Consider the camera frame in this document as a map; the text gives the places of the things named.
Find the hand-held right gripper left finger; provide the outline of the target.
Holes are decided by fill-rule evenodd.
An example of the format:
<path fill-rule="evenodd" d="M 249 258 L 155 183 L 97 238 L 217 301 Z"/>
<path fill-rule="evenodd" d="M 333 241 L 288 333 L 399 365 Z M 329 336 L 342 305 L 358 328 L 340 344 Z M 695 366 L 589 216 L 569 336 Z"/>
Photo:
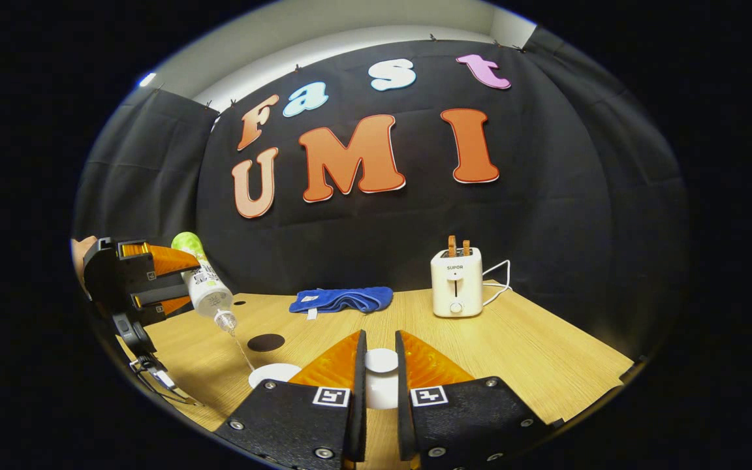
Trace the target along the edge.
<path fill-rule="evenodd" d="M 289 380 L 261 380 L 215 434 L 280 468 L 356 468 L 366 454 L 366 351 L 359 330 Z"/>

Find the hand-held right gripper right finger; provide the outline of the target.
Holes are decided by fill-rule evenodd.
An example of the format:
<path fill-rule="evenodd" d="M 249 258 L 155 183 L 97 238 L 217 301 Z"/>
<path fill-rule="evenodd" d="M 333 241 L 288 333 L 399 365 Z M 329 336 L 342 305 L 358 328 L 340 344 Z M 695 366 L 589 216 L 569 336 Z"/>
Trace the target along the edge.
<path fill-rule="evenodd" d="M 551 437 L 500 377 L 472 377 L 414 334 L 395 333 L 399 454 L 412 469 L 507 469 Z"/>

